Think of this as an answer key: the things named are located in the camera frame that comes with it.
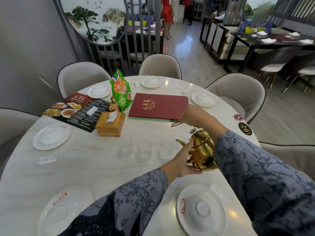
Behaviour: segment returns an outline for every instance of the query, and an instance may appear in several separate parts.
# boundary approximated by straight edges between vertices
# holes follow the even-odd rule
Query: snack package
[[[109,82],[112,85],[113,91],[113,96],[111,97],[112,103],[118,103],[121,112],[123,113],[133,101],[129,83],[124,79],[124,76],[119,69]]]

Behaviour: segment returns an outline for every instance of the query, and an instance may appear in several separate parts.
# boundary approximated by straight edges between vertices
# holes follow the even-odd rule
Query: black garment
[[[188,19],[188,22],[192,23],[192,6],[189,6],[189,7],[186,8],[185,15],[186,15],[186,17]]]

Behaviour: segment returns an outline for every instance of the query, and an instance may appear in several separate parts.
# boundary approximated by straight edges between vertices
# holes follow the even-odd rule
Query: teapot
[[[190,149],[189,154],[191,158],[187,160],[187,163],[191,163],[195,168],[199,170],[215,170],[218,168],[214,159],[215,144],[209,137],[209,134],[205,130],[192,129],[190,134],[193,134],[191,138],[194,140],[194,145]],[[176,139],[183,147],[187,143],[182,140]]]

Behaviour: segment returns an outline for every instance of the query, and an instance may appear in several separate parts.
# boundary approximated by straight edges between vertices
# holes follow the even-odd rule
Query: waitress
[[[173,25],[173,17],[174,17],[172,0],[161,0],[161,3],[163,4],[162,18],[164,19],[165,35],[166,35],[166,39],[169,39],[170,37],[172,37],[170,31]]]

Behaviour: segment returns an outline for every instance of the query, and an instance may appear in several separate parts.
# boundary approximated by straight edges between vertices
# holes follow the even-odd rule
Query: round table
[[[133,96],[136,93],[182,95],[181,91],[190,89],[186,94],[189,103],[193,103],[191,94],[195,91],[206,91],[194,84],[166,77],[157,76],[162,85],[147,89],[135,81],[141,82],[146,76],[126,77]],[[100,85],[110,86],[109,81]],[[79,91],[87,94],[85,88]],[[111,95],[104,98],[110,101]],[[215,116],[223,125],[259,146],[255,135],[247,136],[239,128],[239,121],[233,116],[237,112],[222,99],[212,107],[204,108]],[[94,200],[107,195],[118,186],[148,171],[158,168],[165,162],[158,157],[160,142],[163,139],[180,138],[192,127],[181,124],[171,127],[171,123],[129,119],[130,107],[121,136],[132,137],[133,153],[127,157],[116,154],[116,137],[100,137],[97,131],[92,133],[72,126],[69,139],[61,146],[47,151],[34,149],[32,139],[42,128],[58,123],[56,119],[42,116],[24,135],[2,175],[0,182],[0,228],[1,235],[36,235],[38,218],[51,198],[70,186],[84,186],[92,193]],[[136,145],[142,140],[152,143],[152,157],[147,162],[135,159]],[[58,154],[57,162],[38,165],[42,156]],[[215,184],[225,195],[223,205],[226,210],[227,225],[224,235],[256,235],[245,210],[238,201],[232,188],[219,170],[206,171],[202,175],[187,175],[177,178],[166,191],[160,206],[152,216],[144,235],[185,235],[176,219],[175,203],[181,190],[189,184],[201,183],[206,186]]]

